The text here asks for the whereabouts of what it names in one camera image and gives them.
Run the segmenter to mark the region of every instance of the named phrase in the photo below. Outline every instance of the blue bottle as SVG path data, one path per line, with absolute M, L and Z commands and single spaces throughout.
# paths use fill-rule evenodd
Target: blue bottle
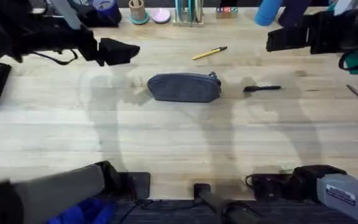
M 282 2 L 283 0 L 262 1 L 255 15 L 255 22 L 260 26 L 269 26 L 274 21 Z

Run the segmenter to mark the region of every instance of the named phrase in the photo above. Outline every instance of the wooden tabletop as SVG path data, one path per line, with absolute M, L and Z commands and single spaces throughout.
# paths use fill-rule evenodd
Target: wooden tabletop
M 130 64 L 1 60 L 13 71 L 0 101 L 0 179 L 109 160 L 119 171 L 150 172 L 152 198 L 191 198 L 197 182 L 242 198 L 251 192 L 241 179 L 253 172 L 330 164 L 358 178 L 358 98 L 346 88 L 358 89 L 358 75 L 338 69 L 338 55 L 266 52 L 267 32 L 279 26 L 256 25 L 252 8 L 226 20 L 206 9 L 203 28 L 137 26 L 121 11 L 119 29 L 94 33 L 139 45 Z M 220 46 L 228 49 L 191 59 Z M 146 88 L 158 73 L 211 71 L 223 83 L 212 103 L 155 101 Z M 284 89 L 244 95 L 246 85 Z

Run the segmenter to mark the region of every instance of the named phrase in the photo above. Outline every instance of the label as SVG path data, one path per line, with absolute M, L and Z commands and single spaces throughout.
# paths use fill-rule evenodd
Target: label
M 92 5 L 98 11 L 105 11 L 113 7 L 114 0 L 93 0 Z
M 349 205 L 356 205 L 356 196 L 350 192 L 342 190 L 338 187 L 327 184 L 326 193 L 334 198 L 342 200 L 343 202 L 348 203 Z

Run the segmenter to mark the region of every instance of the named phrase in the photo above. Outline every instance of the yellow pen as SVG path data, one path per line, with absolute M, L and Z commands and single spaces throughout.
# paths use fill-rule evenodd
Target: yellow pen
M 207 57 L 207 56 L 209 56 L 209 55 L 211 55 L 211 54 L 215 54 L 215 53 L 221 52 L 222 50 L 226 50 L 226 49 L 227 49 L 227 47 L 219 47 L 219 48 L 213 49 L 213 50 L 210 51 L 210 52 L 206 52 L 206 53 L 197 55 L 197 56 L 193 57 L 192 59 L 193 59 L 193 60 L 197 60 L 197 59 L 200 59 L 200 58 L 203 58 L 203 57 Z

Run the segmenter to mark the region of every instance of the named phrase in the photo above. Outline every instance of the gray pouch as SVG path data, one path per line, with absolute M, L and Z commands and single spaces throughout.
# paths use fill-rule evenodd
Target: gray pouch
M 147 86 L 154 99 L 161 101 L 209 103 L 221 94 L 221 81 L 214 72 L 209 75 L 158 74 L 147 82 Z

